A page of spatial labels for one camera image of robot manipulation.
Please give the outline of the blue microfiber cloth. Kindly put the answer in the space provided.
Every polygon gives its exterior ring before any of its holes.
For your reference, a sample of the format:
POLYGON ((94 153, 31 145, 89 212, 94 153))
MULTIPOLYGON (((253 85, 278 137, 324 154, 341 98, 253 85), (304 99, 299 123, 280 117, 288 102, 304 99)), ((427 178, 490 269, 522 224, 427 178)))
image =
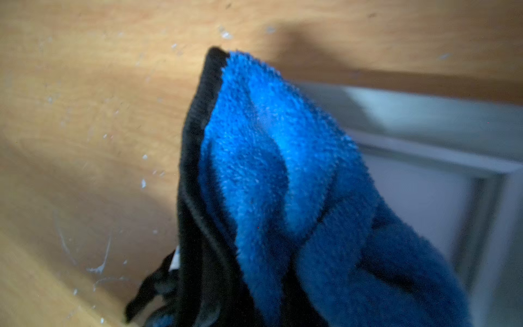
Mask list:
POLYGON ((146 326, 470 326, 441 253, 336 121, 271 66, 212 47, 182 134, 179 244, 124 317, 146 326))

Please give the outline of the light green picture frame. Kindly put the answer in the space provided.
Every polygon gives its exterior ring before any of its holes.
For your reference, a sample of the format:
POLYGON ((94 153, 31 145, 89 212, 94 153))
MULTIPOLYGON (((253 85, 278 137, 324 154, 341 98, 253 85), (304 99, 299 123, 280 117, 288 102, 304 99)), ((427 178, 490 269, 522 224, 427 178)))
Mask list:
POLYGON ((475 326, 522 325, 522 107, 300 83, 392 209, 452 264, 475 326))

